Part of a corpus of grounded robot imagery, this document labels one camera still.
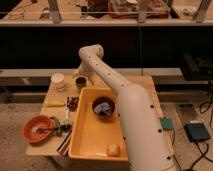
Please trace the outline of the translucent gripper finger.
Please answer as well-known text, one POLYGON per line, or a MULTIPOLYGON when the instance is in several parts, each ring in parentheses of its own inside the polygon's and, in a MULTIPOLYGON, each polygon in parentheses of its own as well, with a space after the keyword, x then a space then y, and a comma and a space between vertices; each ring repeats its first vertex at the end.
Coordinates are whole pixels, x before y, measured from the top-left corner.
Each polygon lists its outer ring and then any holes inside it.
POLYGON ((87 76, 87 79, 90 81, 90 83, 91 83, 92 85, 94 85, 93 76, 87 76))
POLYGON ((76 69, 74 72, 73 72, 73 78, 76 78, 80 75, 80 70, 79 69, 76 69))

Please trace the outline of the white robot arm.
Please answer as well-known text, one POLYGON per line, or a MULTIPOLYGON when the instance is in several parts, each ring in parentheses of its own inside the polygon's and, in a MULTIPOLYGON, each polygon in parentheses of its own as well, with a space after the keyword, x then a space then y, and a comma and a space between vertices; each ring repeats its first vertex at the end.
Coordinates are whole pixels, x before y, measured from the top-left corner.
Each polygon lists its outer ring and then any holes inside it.
POLYGON ((130 171, 176 171, 150 92, 104 63, 103 55, 99 44, 79 49, 82 72, 95 72, 117 95, 130 171))

